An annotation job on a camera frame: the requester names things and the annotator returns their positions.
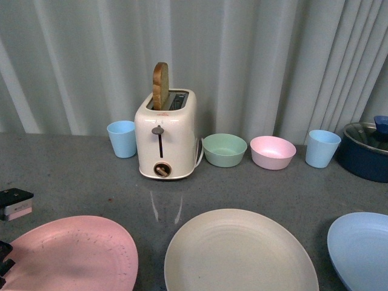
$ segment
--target cooking pot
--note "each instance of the cooking pot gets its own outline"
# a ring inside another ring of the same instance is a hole
[[[350,123],[343,133],[338,163],[361,178],[388,183],[388,135],[366,122]]]

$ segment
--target toast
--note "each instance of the toast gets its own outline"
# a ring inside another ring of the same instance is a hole
[[[169,67],[165,62],[159,62],[153,70],[152,99],[153,109],[162,110],[169,98]]]

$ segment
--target toaster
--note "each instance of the toaster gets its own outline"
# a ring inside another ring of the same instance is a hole
[[[139,171],[153,179],[181,179],[196,166],[196,96],[187,89],[170,89],[161,110],[153,109],[152,93],[135,115]]]

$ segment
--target white plate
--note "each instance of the white plate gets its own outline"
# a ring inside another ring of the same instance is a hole
[[[348,290],[388,290],[387,215],[356,212],[341,216],[330,226],[327,246]]]
[[[138,253],[130,234],[98,216],[59,219],[14,240],[16,264],[3,290],[114,290],[135,285]]]
[[[284,227],[240,209],[203,213],[167,249],[168,291],[318,291],[307,252]]]

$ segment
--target pot lid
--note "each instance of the pot lid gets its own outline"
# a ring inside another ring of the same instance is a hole
[[[376,125],[354,122],[345,126],[344,134],[353,142],[374,152],[388,155],[388,135],[376,130]]]

